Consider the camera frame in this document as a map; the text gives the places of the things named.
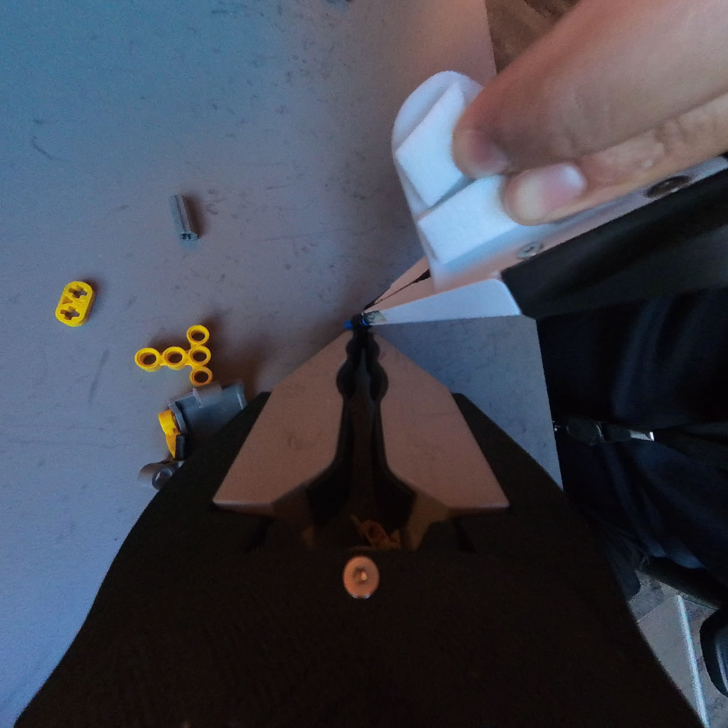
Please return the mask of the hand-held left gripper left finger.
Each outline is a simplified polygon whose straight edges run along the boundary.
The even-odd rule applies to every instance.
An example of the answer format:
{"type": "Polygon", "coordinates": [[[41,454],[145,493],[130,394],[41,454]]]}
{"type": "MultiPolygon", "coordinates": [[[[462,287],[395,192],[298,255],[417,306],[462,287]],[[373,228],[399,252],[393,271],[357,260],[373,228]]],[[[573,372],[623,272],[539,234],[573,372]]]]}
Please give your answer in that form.
{"type": "Polygon", "coordinates": [[[217,490],[224,510],[286,522],[297,532],[329,522],[348,500],[356,362],[351,332],[278,383],[217,490]]]}

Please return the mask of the grey desk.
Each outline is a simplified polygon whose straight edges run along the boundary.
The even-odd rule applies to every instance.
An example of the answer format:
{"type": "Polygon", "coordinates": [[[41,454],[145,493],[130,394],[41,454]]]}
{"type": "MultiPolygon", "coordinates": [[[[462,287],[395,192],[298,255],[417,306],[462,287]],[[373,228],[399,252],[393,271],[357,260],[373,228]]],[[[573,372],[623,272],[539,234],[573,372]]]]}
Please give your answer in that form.
{"type": "Polygon", "coordinates": [[[2,2],[2,726],[154,496],[191,385],[136,351],[203,323],[251,399],[342,333],[422,256],[397,111],[437,71],[486,79],[490,41],[485,2],[2,2]]]}

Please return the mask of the yellow triangular hole connector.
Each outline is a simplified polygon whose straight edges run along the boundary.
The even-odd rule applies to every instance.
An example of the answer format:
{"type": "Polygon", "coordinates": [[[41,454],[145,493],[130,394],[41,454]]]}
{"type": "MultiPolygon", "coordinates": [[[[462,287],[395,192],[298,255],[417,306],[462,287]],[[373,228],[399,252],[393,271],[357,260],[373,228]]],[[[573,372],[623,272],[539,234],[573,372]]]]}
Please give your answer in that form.
{"type": "Polygon", "coordinates": [[[136,351],[134,362],[145,372],[190,369],[189,381],[193,387],[205,387],[213,382],[209,369],[212,353],[208,347],[210,331],[205,325],[192,325],[186,333],[186,347],[171,346],[163,351],[145,347],[136,351]]]}

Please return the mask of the yellow brick piece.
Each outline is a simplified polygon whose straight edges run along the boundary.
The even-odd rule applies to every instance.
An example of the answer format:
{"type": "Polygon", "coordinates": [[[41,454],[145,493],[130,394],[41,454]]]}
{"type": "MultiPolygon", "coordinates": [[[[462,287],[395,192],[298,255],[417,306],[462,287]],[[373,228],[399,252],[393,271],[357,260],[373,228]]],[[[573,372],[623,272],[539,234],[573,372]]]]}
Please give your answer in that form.
{"type": "Polygon", "coordinates": [[[402,540],[398,529],[388,533],[384,527],[371,519],[361,521],[357,516],[351,515],[350,520],[358,536],[376,551],[400,551],[402,540]]]}

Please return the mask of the grey metal axle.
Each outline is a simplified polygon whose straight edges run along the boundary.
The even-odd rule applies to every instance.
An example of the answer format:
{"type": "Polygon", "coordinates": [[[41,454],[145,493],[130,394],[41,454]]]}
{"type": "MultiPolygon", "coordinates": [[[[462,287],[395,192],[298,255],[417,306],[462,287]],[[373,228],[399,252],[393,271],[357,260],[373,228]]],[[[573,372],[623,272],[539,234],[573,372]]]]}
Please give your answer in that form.
{"type": "Polygon", "coordinates": [[[197,241],[199,234],[195,212],[187,198],[184,195],[172,195],[169,198],[169,208],[177,239],[181,242],[197,241]]]}

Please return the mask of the person's right hand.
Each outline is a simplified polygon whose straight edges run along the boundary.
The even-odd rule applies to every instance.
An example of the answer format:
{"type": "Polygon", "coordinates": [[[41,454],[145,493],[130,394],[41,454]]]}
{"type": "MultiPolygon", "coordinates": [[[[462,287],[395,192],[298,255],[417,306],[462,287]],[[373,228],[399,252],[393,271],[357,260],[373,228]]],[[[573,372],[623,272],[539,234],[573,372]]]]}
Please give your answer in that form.
{"type": "Polygon", "coordinates": [[[727,3],[579,2],[460,116],[468,177],[504,176],[507,214],[540,225],[727,150],[727,3]]]}

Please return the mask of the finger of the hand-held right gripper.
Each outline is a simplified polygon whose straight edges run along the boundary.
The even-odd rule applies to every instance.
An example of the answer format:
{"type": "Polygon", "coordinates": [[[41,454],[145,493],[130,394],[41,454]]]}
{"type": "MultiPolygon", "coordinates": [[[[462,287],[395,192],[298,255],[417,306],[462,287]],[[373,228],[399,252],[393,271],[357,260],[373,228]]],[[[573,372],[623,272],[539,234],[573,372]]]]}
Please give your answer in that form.
{"type": "Polygon", "coordinates": [[[521,315],[513,295],[498,279],[435,291],[433,279],[411,282],[369,307],[369,325],[431,323],[521,315]]]}
{"type": "Polygon", "coordinates": [[[399,293],[401,290],[414,283],[418,283],[431,278],[430,262],[426,256],[423,256],[412,267],[405,271],[399,278],[387,288],[387,290],[378,296],[372,304],[384,304],[384,300],[388,297],[399,293]]]}

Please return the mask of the person's dark clothing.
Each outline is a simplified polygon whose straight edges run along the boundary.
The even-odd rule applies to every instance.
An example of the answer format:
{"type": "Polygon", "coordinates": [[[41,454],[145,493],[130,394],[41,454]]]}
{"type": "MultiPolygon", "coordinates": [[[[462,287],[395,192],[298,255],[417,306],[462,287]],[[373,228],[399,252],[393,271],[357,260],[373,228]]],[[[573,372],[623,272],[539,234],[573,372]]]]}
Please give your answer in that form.
{"type": "MultiPolygon", "coordinates": [[[[665,430],[726,423],[726,288],[537,323],[552,418],[665,430]]],[[[726,587],[726,468],[658,440],[555,435],[566,493],[633,563],[666,559],[726,587]]]]}

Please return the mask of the metal key clip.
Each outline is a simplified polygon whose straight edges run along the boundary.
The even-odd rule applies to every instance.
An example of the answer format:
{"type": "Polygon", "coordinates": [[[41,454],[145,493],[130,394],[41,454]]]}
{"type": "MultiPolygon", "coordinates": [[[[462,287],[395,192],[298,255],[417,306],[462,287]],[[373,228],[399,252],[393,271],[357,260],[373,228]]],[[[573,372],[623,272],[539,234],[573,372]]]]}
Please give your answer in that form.
{"type": "Polygon", "coordinates": [[[654,432],[650,430],[637,430],[623,424],[607,423],[582,416],[565,416],[554,424],[557,431],[563,431],[574,441],[587,446],[656,441],[654,432]]]}

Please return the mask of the light grey curved piece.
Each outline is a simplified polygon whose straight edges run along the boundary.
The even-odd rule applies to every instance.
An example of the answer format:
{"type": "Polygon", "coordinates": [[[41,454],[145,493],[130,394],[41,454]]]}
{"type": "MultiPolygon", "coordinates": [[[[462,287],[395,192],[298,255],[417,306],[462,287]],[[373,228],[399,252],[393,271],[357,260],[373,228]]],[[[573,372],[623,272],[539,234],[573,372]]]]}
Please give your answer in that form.
{"type": "Polygon", "coordinates": [[[169,409],[180,433],[192,442],[202,442],[243,411],[246,405],[245,388],[241,382],[225,387],[211,383],[171,400],[169,409]]]}

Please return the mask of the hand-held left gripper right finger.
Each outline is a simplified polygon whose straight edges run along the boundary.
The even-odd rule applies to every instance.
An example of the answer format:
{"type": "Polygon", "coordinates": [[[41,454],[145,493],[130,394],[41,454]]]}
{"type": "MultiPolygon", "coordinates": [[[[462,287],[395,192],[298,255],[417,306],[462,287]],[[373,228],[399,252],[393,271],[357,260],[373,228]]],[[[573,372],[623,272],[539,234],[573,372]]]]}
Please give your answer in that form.
{"type": "Polygon", "coordinates": [[[390,342],[370,335],[374,494],[388,529],[507,509],[509,501],[454,395],[390,342]]]}

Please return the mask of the yellow two-hole piece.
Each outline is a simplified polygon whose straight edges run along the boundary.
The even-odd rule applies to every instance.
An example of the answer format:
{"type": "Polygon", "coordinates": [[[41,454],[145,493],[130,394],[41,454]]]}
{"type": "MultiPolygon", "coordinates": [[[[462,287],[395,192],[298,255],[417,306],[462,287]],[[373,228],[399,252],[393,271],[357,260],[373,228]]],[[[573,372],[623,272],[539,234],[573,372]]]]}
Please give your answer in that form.
{"type": "Polygon", "coordinates": [[[55,317],[64,325],[76,328],[88,321],[96,299],[96,292],[86,281],[69,282],[61,293],[55,308],[55,317]]]}

